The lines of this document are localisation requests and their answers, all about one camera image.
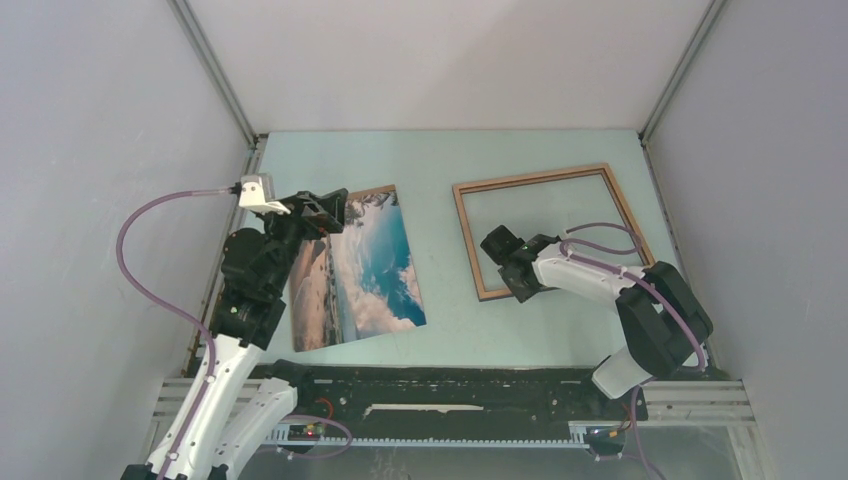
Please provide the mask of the wooden picture frame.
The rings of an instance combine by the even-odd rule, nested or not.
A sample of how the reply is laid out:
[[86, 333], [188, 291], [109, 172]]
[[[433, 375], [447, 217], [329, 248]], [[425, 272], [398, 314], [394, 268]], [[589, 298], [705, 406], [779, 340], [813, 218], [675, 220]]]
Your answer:
[[537, 234], [561, 236], [566, 230], [589, 223], [621, 225], [637, 234], [641, 242], [636, 245], [629, 234], [608, 226], [593, 226], [575, 235], [610, 249], [629, 249], [629, 254], [618, 256], [583, 245], [577, 248], [610, 263], [650, 266], [655, 262], [636, 216], [606, 163], [459, 183], [453, 186], [453, 194], [481, 301], [512, 296], [498, 266], [481, 247], [485, 237], [500, 225], [524, 240]]

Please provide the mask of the landscape photo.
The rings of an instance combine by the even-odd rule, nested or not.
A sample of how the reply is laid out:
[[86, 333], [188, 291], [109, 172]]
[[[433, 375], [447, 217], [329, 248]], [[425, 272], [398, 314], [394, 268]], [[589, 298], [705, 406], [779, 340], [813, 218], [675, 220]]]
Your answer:
[[352, 193], [342, 232], [304, 244], [288, 288], [296, 352], [425, 326], [396, 187]]

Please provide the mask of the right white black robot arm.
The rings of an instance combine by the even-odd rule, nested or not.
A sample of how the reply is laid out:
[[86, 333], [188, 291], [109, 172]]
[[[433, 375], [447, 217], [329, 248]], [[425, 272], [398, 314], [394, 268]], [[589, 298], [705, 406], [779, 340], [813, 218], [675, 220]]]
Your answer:
[[625, 345], [593, 371], [581, 392], [585, 411], [606, 418], [622, 396], [652, 380], [677, 373], [702, 373], [708, 366], [705, 343], [714, 326], [681, 273], [673, 265], [612, 264], [582, 254], [579, 246], [615, 255], [617, 249], [576, 237], [538, 234], [525, 241], [506, 226], [492, 230], [481, 248], [497, 265], [501, 279], [519, 302], [543, 290], [558, 289], [609, 307], [619, 318]]

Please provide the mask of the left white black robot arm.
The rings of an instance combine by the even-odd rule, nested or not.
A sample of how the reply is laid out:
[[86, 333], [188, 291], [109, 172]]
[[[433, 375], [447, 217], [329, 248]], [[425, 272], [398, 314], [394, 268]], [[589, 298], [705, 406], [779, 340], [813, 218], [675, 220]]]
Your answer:
[[[225, 193], [237, 196], [240, 207], [260, 218], [263, 228], [241, 228], [226, 239], [223, 291], [213, 325], [206, 327], [132, 275], [124, 243], [132, 224], [162, 203]], [[312, 411], [316, 390], [303, 381], [307, 372], [285, 360], [276, 363], [246, 407], [239, 413], [233, 408], [285, 310], [283, 289], [302, 244], [343, 231], [348, 196], [348, 190], [341, 188], [322, 196], [300, 191], [276, 199], [258, 184], [242, 181], [227, 189], [164, 195], [124, 221], [116, 241], [121, 273], [142, 295], [192, 323], [205, 339], [206, 351], [165, 436], [144, 463], [127, 466], [123, 478], [237, 479], [278, 423], [288, 415], [299, 417]]]

